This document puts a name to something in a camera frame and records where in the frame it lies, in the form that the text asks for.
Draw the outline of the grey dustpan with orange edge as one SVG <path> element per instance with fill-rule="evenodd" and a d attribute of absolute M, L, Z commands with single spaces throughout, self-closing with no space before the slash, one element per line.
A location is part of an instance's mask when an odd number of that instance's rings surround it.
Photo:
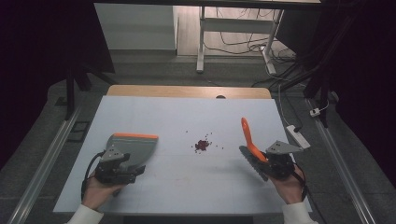
<path fill-rule="evenodd" d="M 130 153 L 130 159 L 121 164 L 122 168 L 142 166 L 153 154 L 159 136 L 142 133 L 113 133 L 106 143 L 106 150 L 115 147 L 123 153 Z"/>

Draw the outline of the dark desk top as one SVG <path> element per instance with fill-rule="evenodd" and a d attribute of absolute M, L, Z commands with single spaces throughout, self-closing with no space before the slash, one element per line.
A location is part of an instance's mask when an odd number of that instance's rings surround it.
<path fill-rule="evenodd" d="M 321 6 L 320 0 L 92 0 L 94 3 L 189 7 L 251 7 L 306 9 Z"/>

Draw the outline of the black rectangular floor frame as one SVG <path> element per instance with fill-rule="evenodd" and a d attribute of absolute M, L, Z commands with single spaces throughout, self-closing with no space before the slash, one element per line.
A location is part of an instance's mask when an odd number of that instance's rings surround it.
<path fill-rule="evenodd" d="M 89 121 L 76 121 L 67 137 L 67 142 L 71 143 L 82 143 L 88 131 L 91 123 Z"/>

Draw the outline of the pile of small red beans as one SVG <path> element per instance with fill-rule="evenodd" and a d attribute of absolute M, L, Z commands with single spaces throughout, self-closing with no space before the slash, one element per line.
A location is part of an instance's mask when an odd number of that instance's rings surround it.
<path fill-rule="evenodd" d="M 225 148 L 222 139 L 214 131 L 204 133 L 186 132 L 186 135 L 188 136 L 188 149 L 195 154 L 210 154 Z"/>

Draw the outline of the grey brush with orange handle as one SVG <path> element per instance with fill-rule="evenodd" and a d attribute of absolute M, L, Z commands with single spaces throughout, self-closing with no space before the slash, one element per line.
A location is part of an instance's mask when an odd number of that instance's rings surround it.
<path fill-rule="evenodd" d="M 240 151 L 252 168 L 259 174 L 259 176 L 267 181 L 268 177 L 262 170 L 262 166 L 268 163 L 267 157 L 253 144 L 248 121 L 246 118 L 241 118 L 242 130 L 247 142 L 245 147 L 240 147 Z"/>

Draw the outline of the white cabinet panel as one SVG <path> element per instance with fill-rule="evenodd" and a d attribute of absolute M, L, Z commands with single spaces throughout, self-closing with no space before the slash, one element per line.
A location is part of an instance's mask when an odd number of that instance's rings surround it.
<path fill-rule="evenodd" d="M 94 7 L 110 49 L 177 49 L 172 6 L 95 3 Z"/>

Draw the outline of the person's left hand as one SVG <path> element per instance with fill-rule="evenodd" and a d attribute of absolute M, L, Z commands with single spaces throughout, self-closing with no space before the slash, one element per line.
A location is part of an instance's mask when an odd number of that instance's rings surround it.
<path fill-rule="evenodd" d="M 82 204 L 91 210 L 98 210 L 107 199 L 124 185 L 108 186 L 100 183 L 95 177 L 90 177 L 82 199 Z"/>

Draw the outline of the white power strip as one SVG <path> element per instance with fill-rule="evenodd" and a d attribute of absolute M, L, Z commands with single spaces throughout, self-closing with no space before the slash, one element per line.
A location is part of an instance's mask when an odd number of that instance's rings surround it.
<path fill-rule="evenodd" d="M 307 140 L 300 133 L 300 129 L 299 128 L 295 127 L 294 125 L 289 125 L 289 126 L 286 127 L 286 130 L 289 132 L 289 134 L 294 139 L 294 141 L 302 149 L 308 149 L 308 148 L 311 147 L 311 145 L 307 142 Z"/>

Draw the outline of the black metal stand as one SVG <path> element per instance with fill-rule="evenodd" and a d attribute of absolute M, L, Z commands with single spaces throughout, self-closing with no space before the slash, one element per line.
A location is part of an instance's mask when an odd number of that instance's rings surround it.
<path fill-rule="evenodd" d="M 278 92 L 284 92 L 308 80 L 303 89 L 303 96 L 306 99 L 313 99 L 319 92 L 319 114 L 316 118 L 325 128 L 328 127 L 327 108 L 332 66 L 336 59 L 336 51 L 340 48 L 353 21 L 354 17 L 351 15 L 334 15 L 328 23 L 321 23 L 319 28 L 326 28 L 328 33 L 315 48 L 297 61 L 297 64 L 307 66 L 308 69 L 297 77 L 285 81 L 284 86 L 278 85 L 277 87 Z"/>
<path fill-rule="evenodd" d="M 69 120 L 75 111 L 75 88 L 74 84 L 77 84 L 81 91 L 89 91 L 92 87 L 92 83 L 88 78 L 88 74 L 100 78 L 105 83 L 115 85 L 116 81 L 100 70 L 94 68 L 88 63 L 76 63 L 69 67 L 66 72 L 66 116 L 65 120 Z"/>

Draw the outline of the aluminium floor rail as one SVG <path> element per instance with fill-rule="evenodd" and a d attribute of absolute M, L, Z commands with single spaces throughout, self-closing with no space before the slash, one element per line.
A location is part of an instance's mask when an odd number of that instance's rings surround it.
<path fill-rule="evenodd" d="M 7 224 L 24 224 L 28 218 L 36 199 L 40 191 L 42 190 L 50 171 L 56 162 L 67 136 L 70 134 L 78 115 L 81 112 L 81 106 L 78 105 L 75 111 L 68 117 L 68 120 L 64 120 L 54 139 L 52 140 L 49 148 L 40 162 L 35 174 L 33 175 L 30 183 L 26 190 L 22 194 L 18 204 L 16 205 L 10 219 Z"/>
<path fill-rule="evenodd" d="M 346 188 L 347 193 L 355 207 L 355 210 L 361 220 L 362 224 L 377 224 L 375 216 L 371 211 L 370 206 L 365 200 L 361 189 L 355 181 L 352 173 L 350 172 L 342 154 L 339 151 L 339 147 L 335 143 L 331 132 L 328 128 L 325 128 L 320 119 L 313 118 L 318 132 L 324 142 L 325 147 L 329 151 L 329 155 L 332 158 L 333 164 Z"/>

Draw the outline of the white foam mat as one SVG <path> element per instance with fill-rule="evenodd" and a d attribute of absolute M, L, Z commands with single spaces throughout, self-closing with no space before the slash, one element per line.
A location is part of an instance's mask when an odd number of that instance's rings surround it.
<path fill-rule="evenodd" d="M 246 143 L 246 118 L 253 143 L 265 150 L 287 136 L 272 99 L 103 97 L 64 189 L 54 207 L 73 213 L 92 157 L 113 133 L 159 136 L 145 172 L 110 199 L 106 213 L 142 216 L 242 216 L 278 213 L 283 200 L 239 148 Z M 188 149 L 186 132 L 214 131 L 225 148 L 210 154 Z"/>

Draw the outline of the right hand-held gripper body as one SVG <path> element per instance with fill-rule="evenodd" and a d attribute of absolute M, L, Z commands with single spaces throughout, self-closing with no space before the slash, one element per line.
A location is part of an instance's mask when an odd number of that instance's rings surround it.
<path fill-rule="evenodd" d="M 285 179 L 294 172 L 293 159 L 291 154 L 294 152 L 302 152 L 301 147 L 290 145 L 282 141 L 275 141 L 269 146 L 265 152 L 273 154 L 274 160 L 268 161 L 266 167 L 270 167 L 273 171 L 273 178 Z"/>

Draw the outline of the white metal desk frame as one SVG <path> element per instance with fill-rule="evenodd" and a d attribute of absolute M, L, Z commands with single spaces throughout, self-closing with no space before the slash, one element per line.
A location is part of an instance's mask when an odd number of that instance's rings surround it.
<path fill-rule="evenodd" d="M 202 74 L 205 65 L 205 33 L 241 33 L 241 34 L 261 34 L 268 35 L 264 46 L 259 47 L 267 72 L 270 75 L 276 74 L 276 69 L 270 57 L 270 50 L 275 40 L 276 32 L 280 24 L 283 11 L 281 9 L 271 9 L 274 17 L 269 20 L 259 19 L 230 19 L 230 18 L 211 18 L 205 15 L 205 7 L 200 7 L 199 13 L 199 45 L 197 52 L 196 72 Z"/>

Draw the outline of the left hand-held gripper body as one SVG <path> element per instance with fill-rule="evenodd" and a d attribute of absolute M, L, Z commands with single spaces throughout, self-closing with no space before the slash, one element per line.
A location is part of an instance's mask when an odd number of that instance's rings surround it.
<path fill-rule="evenodd" d="M 127 175 L 121 167 L 123 152 L 115 147 L 108 148 L 95 168 L 95 178 L 102 184 L 128 185 L 135 182 L 136 176 Z"/>

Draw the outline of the person's right hand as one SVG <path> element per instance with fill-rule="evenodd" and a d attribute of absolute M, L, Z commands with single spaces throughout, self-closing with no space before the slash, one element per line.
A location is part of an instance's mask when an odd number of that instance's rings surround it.
<path fill-rule="evenodd" d="M 269 177 L 276 187 L 276 191 L 286 204 L 301 203 L 303 199 L 303 185 L 299 179 L 304 179 L 300 168 L 295 166 L 294 175 L 283 180 Z"/>

